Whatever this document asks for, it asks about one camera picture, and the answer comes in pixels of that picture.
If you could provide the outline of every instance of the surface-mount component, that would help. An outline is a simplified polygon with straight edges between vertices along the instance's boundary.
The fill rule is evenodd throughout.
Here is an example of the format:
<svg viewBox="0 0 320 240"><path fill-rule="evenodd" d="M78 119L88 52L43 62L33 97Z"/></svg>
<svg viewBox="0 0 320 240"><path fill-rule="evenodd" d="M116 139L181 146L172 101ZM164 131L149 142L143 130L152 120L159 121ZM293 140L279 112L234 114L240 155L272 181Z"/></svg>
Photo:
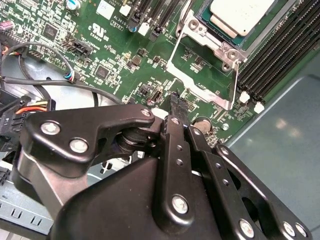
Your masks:
<svg viewBox="0 0 320 240"><path fill-rule="evenodd" d="M8 20L8 21L3 21L0 22L0 31L7 31L7 30L11 30L15 27L15 24Z"/></svg>
<svg viewBox="0 0 320 240"><path fill-rule="evenodd" d="M142 58L141 56L139 55L135 55L133 58L132 58L132 63L135 65L135 66L139 66L141 64L141 61L142 61Z"/></svg>
<svg viewBox="0 0 320 240"><path fill-rule="evenodd" d="M211 22L233 39L247 36L275 0L214 0L210 5Z"/></svg>
<svg viewBox="0 0 320 240"><path fill-rule="evenodd" d="M96 72L95 72L95 75L100 78L100 79L106 79L106 77L108 76L109 74L109 70L106 69L105 67L103 66L98 66Z"/></svg>
<svg viewBox="0 0 320 240"><path fill-rule="evenodd" d="M58 29L54 26L47 23L43 30L43 35L48 38L49 40L55 40L56 36L58 34Z"/></svg>

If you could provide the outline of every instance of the gray metal panel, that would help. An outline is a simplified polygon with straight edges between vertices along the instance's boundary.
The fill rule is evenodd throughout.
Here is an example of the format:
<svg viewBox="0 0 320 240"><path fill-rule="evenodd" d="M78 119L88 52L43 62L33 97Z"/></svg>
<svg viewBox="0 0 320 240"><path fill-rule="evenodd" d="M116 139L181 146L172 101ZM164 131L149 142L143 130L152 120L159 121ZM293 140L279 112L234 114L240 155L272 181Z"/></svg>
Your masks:
<svg viewBox="0 0 320 240"><path fill-rule="evenodd" d="M228 144L320 239L320 56Z"/></svg>

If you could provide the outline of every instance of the screw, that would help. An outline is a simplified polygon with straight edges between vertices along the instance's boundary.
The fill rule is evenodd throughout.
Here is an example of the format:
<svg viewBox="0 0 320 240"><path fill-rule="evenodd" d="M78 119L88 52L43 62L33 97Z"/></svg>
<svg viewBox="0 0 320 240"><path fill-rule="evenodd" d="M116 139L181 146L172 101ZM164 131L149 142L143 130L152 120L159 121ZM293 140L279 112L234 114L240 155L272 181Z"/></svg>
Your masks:
<svg viewBox="0 0 320 240"><path fill-rule="evenodd" d="M191 20L189 22L189 28L191 30L196 30L198 26L199 26L199 22L197 20Z"/></svg>
<svg viewBox="0 0 320 240"><path fill-rule="evenodd" d="M236 51L231 51L228 56L230 59L235 59L238 56L238 53Z"/></svg>
<svg viewBox="0 0 320 240"><path fill-rule="evenodd" d="M242 230L242 232L248 237L248 238L253 238L255 236L255 232L254 229L252 228L252 226L250 225L250 223L248 223L246 220L241 219L239 221L239 225L240 228Z"/></svg>
<svg viewBox="0 0 320 240"><path fill-rule="evenodd" d="M224 72L228 72L228 71L230 70L230 66L225 63L225 64L222 65L222 70L223 70Z"/></svg>
<svg viewBox="0 0 320 240"><path fill-rule="evenodd" d="M56 135L60 133L60 130L61 130L59 125L54 122L45 122L44 124L41 125L40 128L44 134L48 134L48 135Z"/></svg>
<svg viewBox="0 0 320 240"><path fill-rule="evenodd" d="M82 139L74 139L69 144L72 151L83 154L88 150L88 144Z"/></svg>
<svg viewBox="0 0 320 240"><path fill-rule="evenodd" d="M174 122L175 124L179 125L179 120L176 119L175 117L171 118L171 121Z"/></svg>
<svg viewBox="0 0 320 240"><path fill-rule="evenodd" d="M287 223L286 221L283 222L283 227L291 237L296 236L294 228L289 223Z"/></svg>
<svg viewBox="0 0 320 240"><path fill-rule="evenodd" d="M200 132L199 132L199 130L198 129L193 129L193 131L194 131L194 133L196 134L196 135L200 135Z"/></svg>
<svg viewBox="0 0 320 240"><path fill-rule="evenodd" d="M229 129L229 124L228 123L224 123L221 128L222 128L223 131L227 131Z"/></svg>
<svg viewBox="0 0 320 240"><path fill-rule="evenodd" d="M172 205L173 208L179 213L179 214L186 214L188 212L188 204L187 201L184 200L181 196L173 196L172 198Z"/></svg>
<svg viewBox="0 0 320 240"><path fill-rule="evenodd" d="M221 147L220 150L221 150L221 152L223 152L225 155L229 155L229 152L228 152L228 150L227 150L226 148Z"/></svg>
<svg viewBox="0 0 320 240"><path fill-rule="evenodd" d="M304 228L299 223L296 223L295 227L299 231L299 233L302 234L302 236L304 236L305 238L307 237L306 231L304 230Z"/></svg>
<svg viewBox="0 0 320 240"><path fill-rule="evenodd" d="M150 116L151 116L150 112L149 112L147 109L142 109L142 110L141 110L141 113L142 113L143 115L145 115L146 117L150 117Z"/></svg>

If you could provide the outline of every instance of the bolt head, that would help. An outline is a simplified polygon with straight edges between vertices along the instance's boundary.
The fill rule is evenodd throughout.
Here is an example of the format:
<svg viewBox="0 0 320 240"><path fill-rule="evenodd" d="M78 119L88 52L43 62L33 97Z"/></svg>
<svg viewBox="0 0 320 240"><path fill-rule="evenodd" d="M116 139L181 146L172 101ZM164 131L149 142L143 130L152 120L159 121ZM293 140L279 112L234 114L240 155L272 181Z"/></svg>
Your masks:
<svg viewBox="0 0 320 240"><path fill-rule="evenodd" d="M242 232L248 237L248 238L254 238L255 236L255 232L253 227L250 225L249 222L247 222L244 219L241 219L239 222L240 228L242 230Z"/></svg>
<svg viewBox="0 0 320 240"><path fill-rule="evenodd" d="M194 133L195 133L196 135L200 135L200 134L201 134L200 131L199 131L198 129L196 129L196 128L194 128L193 131L194 131Z"/></svg>
<svg viewBox="0 0 320 240"><path fill-rule="evenodd" d="M145 115L146 117L150 117L150 116L151 116L150 112L149 112L147 109L142 109L142 110L141 110L141 113L142 113L143 115Z"/></svg>
<svg viewBox="0 0 320 240"><path fill-rule="evenodd" d="M229 155L229 152L225 147L221 147L220 150L224 155Z"/></svg>
<svg viewBox="0 0 320 240"><path fill-rule="evenodd" d="M56 135L60 133L60 130L61 130L59 125L54 122L45 122L44 124L41 125L40 128L41 128L41 131L47 135Z"/></svg>
<svg viewBox="0 0 320 240"><path fill-rule="evenodd" d="M69 144L72 151L82 154L88 150L88 144L82 139L74 139Z"/></svg>
<svg viewBox="0 0 320 240"><path fill-rule="evenodd" d="M296 223L295 227L299 231L299 233L301 233L302 236L304 236L305 238L307 237L305 229L299 223Z"/></svg>
<svg viewBox="0 0 320 240"><path fill-rule="evenodd" d="M175 117L171 118L171 121L174 122L175 124L179 125L179 120Z"/></svg>
<svg viewBox="0 0 320 240"><path fill-rule="evenodd" d="M188 204L181 196L174 196L172 198L172 206L179 214L186 214L188 212Z"/></svg>
<svg viewBox="0 0 320 240"><path fill-rule="evenodd" d="M221 128L222 128L223 131L227 131L229 129L229 124L228 123L224 123Z"/></svg>
<svg viewBox="0 0 320 240"><path fill-rule="evenodd" d="M294 228L293 228L289 223L287 223L286 221L283 222L283 227L284 227L285 231L286 231L291 237L296 236L296 233L295 233Z"/></svg>

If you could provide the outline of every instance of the white label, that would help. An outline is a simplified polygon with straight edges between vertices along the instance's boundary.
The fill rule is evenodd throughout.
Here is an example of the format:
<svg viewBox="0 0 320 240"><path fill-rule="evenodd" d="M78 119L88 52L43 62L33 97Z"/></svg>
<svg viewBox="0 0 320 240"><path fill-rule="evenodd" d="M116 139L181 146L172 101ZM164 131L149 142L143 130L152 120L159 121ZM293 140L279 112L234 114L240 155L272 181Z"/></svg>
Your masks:
<svg viewBox="0 0 320 240"><path fill-rule="evenodd" d="M114 14L114 11L115 11L115 8L104 0L101 0L98 8L96 9L97 14L100 14L101 16L105 17L108 20L111 19L112 14Z"/></svg>

